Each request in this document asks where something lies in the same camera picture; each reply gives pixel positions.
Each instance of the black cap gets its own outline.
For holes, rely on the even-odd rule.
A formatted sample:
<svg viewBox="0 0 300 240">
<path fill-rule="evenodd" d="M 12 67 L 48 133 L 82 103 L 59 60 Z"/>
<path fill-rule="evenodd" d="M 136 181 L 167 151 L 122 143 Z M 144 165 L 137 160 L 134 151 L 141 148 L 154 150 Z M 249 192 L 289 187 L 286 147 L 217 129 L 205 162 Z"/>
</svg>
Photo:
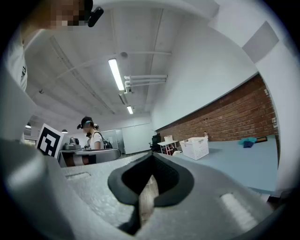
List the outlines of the black cap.
<svg viewBox="0 0 300 240">
<path fill-rule="evenodd" d="M 81 124 L 79 124 L 77 126 L 77 129 L 83 129 L 83 126 L 84 124 L 87 122 L 87 121 L 93 121 L 93 119 L 91 117 L 84 117 L 82 120 L 81 120 Z"/>
</svg>

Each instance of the blue tabletop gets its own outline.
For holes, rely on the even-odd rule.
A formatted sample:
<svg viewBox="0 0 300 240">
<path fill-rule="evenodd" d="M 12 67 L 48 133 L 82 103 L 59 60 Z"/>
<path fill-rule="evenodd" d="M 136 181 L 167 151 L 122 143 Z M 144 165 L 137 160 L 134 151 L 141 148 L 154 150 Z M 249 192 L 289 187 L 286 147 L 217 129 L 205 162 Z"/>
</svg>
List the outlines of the blue tabletop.
<svg viewBox="0 0 300 240">
<path fill-rule="evenodd" d="M 209 154 L 199 160 L 176 155 L 187 161 L 197 162 L 218 169 L 242 185 L 263 194 L 272 194 L 276 188 L 278 168 L 277 145 L 274 135 L 268 141 L 243 148 L 238 141 L 209 142 Z"/>
</svg>

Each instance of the ceiling light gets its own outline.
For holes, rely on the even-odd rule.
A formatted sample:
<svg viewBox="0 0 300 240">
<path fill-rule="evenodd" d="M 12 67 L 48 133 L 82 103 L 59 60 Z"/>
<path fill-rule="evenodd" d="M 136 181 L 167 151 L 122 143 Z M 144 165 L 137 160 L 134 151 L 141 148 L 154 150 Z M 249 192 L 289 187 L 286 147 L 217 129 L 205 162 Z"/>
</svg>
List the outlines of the ceiling light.
<svg viewBox="0 0 300 240">
<path fill-rule="evenodd" d="M 133 114 L 131 106 L 128 106 L 127 109 L 130 114 Z"/>
<path fill-rule="evenodd" d="M 31 125 L 30 125 L 30 123 L 27 123 L 27 125 L 25 126 L 25 128 L 27 128 L 27 129 L 31 129 Z"/>
<path fill-rule="evenodd" d="M 115 58 L 109 59 L 108 63 L 109 63 L 109 66 L 111 67 L 112 75 L 117 83 L 118 89 L 120 91 L 124 90 L 123 82 L 121 80 L 120 72 L 118 69 L 117 60 Z"/>
</svg>

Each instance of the white t-shirt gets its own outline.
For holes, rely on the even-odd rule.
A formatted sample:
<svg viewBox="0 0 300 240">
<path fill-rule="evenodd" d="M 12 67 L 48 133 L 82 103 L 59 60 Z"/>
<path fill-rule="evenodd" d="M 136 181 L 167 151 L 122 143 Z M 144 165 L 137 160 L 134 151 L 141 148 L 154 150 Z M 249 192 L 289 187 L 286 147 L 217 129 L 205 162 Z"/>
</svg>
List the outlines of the white t-shirt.
<svg viewBox="0 0 300 240">
<path fill-rule="evenodd" d="M 100 142 L 100 149 L 104 149 L 104 143 L 100 133 L 95 132 L 90 139 L 90 149 L 95 150 L 95 143 Z"/>
<path fill-rule="evenodd" d="M 16 30 L 10 39 L 3 53 L 2 60 L 12 78 L 25 91 L 27 86 L 27 67 L 20 28 Z"/>
</svg>

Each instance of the office chair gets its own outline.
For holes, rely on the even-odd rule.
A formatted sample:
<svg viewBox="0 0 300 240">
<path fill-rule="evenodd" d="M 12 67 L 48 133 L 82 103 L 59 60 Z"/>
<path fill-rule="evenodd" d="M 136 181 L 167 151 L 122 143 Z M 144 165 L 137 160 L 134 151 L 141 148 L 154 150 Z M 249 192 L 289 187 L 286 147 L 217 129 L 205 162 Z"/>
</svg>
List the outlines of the office chair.
<svg viewBox="0 0 300 240">
<path fill-rule="evenodd" d="M 152 151 L 154 152 L 160 152 L 160 146 L 158 145 L 158 143 L 161 142 L 161 137 L 160 134 L 157 134 L 155 136 L 152 137 L 152 144 L 150 144 L 150 148 Z"/>
</svg>

